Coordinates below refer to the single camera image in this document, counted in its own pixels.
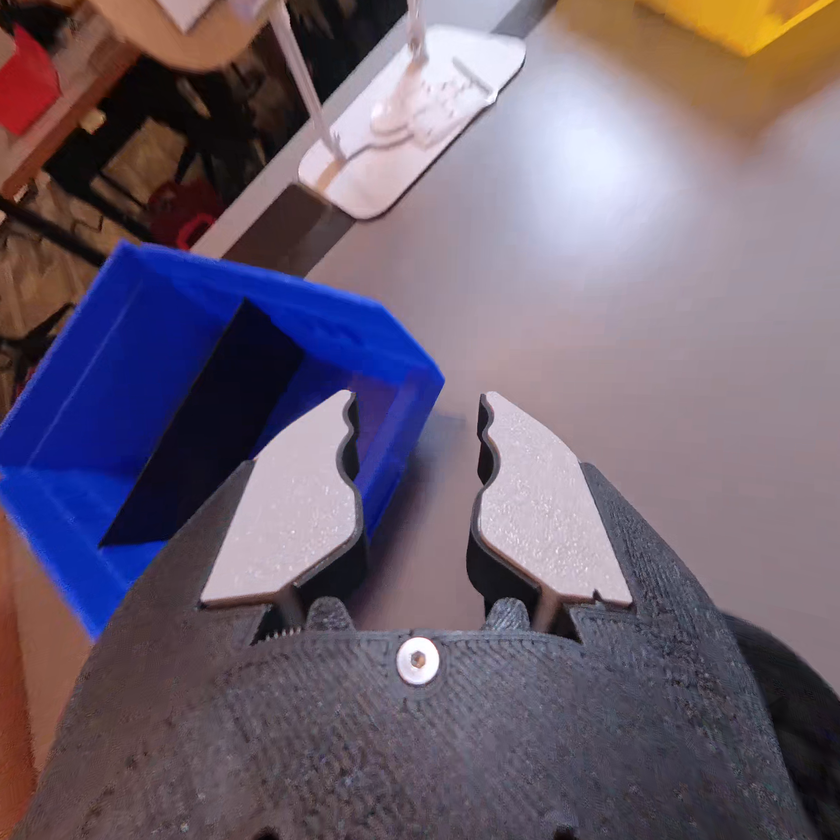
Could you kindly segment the white stand pole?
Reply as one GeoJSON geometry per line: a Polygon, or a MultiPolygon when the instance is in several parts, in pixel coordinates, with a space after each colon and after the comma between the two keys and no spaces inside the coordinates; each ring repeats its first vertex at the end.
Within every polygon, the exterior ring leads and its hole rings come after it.
{"type": "Polygon", "coordinates": [[[340,139],[333,132],[331,125],[324,116],[322,104],[311,78],[307,62],[293,32],[287,2],[272,2],[268,12],[268,18],[280,52],[286,61],[287,68],[295,82],[303,105],[317,131],[320,141],[328,152],[331,153],[334,160],[339,163],[345,162],[346,157],[341,148],[340,139]]]}

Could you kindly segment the red stool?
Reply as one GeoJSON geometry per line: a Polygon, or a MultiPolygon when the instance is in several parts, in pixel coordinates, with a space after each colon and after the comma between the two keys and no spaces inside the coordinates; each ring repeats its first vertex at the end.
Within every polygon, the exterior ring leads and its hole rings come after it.
{"type": "Polygon", "coordinates": [[[201,177],[162,184],[146,207],[151,241],[183,251],[190,250],[224,212],[219,195],[201,177]]]}

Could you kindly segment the red bag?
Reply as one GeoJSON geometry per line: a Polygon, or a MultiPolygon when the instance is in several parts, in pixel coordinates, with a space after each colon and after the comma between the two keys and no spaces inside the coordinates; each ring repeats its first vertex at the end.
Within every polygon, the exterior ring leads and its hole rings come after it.
{"type": "Polygon", "coordinates": [[[49,53],[16,25],[14,52],[1,68],[1,124],[23,136],[60,98],[60,80],[49,53]]]}

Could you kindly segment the blue plastic bin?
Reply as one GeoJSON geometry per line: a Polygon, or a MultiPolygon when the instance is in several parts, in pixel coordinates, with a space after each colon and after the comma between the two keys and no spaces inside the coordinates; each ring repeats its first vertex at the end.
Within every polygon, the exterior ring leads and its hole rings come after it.
{"type": "Polygon", "coordinates": [[[373,537],[445,378],[380,302],[121,244],[2,425],[2,503],[92,641],[246,459],[341,390],[373,537]]]}

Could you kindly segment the silver stand base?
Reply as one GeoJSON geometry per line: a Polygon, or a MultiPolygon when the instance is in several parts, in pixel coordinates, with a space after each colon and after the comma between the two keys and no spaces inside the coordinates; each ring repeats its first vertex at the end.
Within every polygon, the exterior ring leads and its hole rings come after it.
{"type": "Polygon", "coordinates": [[[496,104],[526,58],[522,38],[434,25],[426,56],[403,46],[333,125],[346,161],[317,140],[301,184],[358,221],[383,215],[496,104]]]}

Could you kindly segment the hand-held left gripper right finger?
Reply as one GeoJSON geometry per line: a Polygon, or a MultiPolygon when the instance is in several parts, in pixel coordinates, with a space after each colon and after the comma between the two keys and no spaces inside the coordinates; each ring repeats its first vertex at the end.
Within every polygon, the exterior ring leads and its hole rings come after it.
{"type": "Polygon", "coordinates": [[[479,398],[480,489],[467,574],[486,614],[503,599],[551,633],[569,607],[626,611],[634,598],[580,460],[555,432],[498,392],[479,398]]]}

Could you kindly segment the yellow plastic bin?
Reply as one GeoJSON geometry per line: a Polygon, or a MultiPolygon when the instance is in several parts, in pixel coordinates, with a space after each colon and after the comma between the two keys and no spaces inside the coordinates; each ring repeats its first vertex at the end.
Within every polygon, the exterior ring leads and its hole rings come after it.
{"type": "Polygon", "coordinates": [[[834,1],[640,1],[670,23],[750,57],[834,1]]]}

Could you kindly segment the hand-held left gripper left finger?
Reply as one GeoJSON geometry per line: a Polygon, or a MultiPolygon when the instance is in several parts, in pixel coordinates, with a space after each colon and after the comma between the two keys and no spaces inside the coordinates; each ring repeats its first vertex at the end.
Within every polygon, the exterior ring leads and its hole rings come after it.
{"type": "Polygon", "coordinates": [[[208,608],[267,605],[284,627],[366,576],[357,396],[340,390],[275,436],[254,459],[201,593],[208,608]]]}

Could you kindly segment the wooden table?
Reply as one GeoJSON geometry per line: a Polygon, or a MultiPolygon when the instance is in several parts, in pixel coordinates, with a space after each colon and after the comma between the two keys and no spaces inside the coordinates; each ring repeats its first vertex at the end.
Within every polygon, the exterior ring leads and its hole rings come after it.
{"type": "Polygon", "coordinates": [[[2,198],[12,200],[143,55],[192,74],[221,70],[268,22],[267,7],[248,17],[237,2],[210,2],[181,31],[155,1],[77,2],[80,31],[55,57],[59,97],[21,136],[2,129],[2,198]]]}

